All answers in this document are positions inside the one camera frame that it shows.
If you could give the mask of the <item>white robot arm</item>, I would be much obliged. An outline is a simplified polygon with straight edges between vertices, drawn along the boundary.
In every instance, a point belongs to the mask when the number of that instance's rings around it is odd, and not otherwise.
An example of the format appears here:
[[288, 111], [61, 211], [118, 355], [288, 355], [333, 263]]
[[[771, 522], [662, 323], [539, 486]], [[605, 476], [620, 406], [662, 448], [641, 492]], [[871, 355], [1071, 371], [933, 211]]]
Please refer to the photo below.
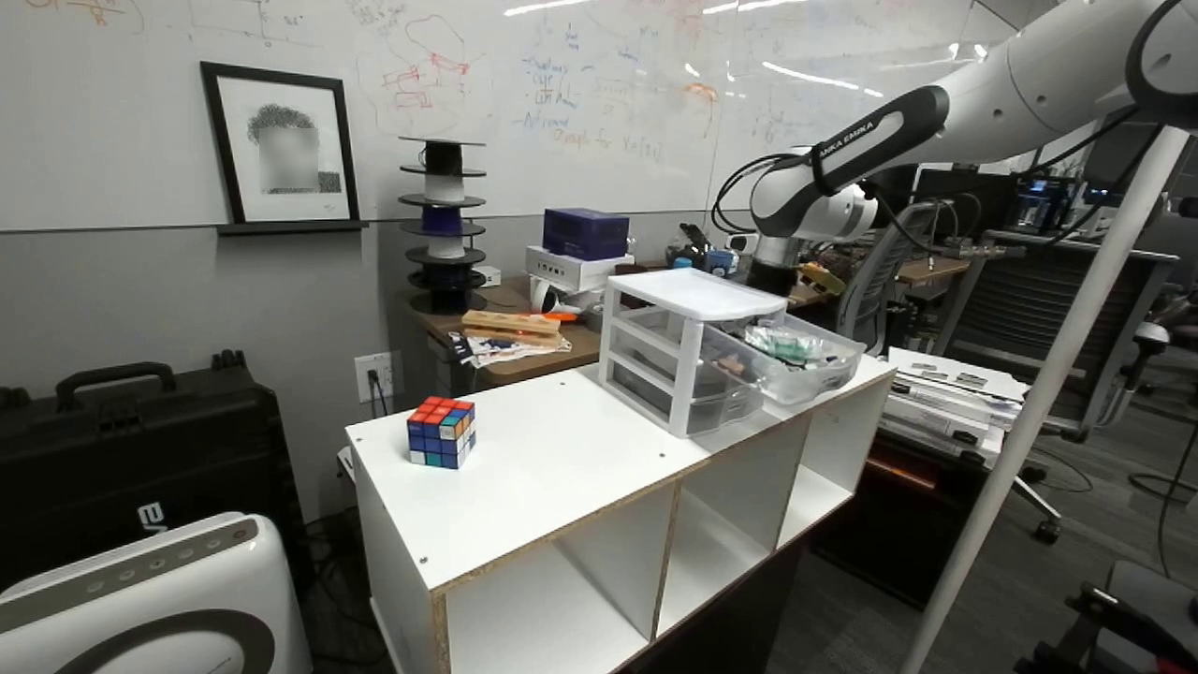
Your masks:
[[806, 150], [745, 161], [716, 192], [711, 221], [751, 235], [751, 263], [779, 268], [793, 241], [871, 225], [867, 181], [887, 167], [1005, 161], [1125, 109], [1198, 129], [1198, 0], [1058, 0], [978, 62]]

